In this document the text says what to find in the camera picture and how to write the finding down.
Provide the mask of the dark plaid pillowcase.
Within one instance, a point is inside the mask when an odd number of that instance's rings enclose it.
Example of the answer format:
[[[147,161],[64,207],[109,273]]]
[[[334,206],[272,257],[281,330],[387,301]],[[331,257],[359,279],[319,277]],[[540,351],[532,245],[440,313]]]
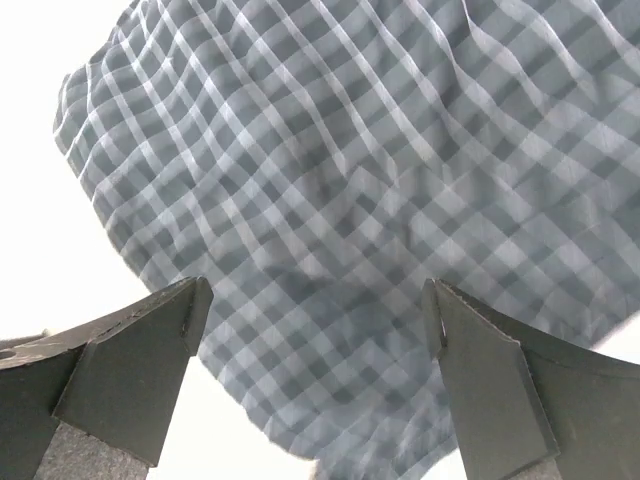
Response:
[[[427,279],[582,347],[639,308],[635,1],[135,1],[53,130],[147,288],[208,279],[202,363],[320,479],[455,449]]]

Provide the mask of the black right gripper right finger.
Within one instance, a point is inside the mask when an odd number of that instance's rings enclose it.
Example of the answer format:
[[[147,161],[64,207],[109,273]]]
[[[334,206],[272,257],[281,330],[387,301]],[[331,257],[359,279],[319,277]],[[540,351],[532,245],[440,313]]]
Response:
[[[638,365],[540,331],[442,280],[425,282],[422,308],[468,478],[638,478]]]

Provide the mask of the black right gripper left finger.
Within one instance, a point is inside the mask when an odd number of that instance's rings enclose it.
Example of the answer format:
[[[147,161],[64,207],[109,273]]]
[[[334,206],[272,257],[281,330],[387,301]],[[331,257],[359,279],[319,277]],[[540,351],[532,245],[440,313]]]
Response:
[[[2,478],[146,478],[212,299],[205,278],[187,278],[58,334],[2,341]]]

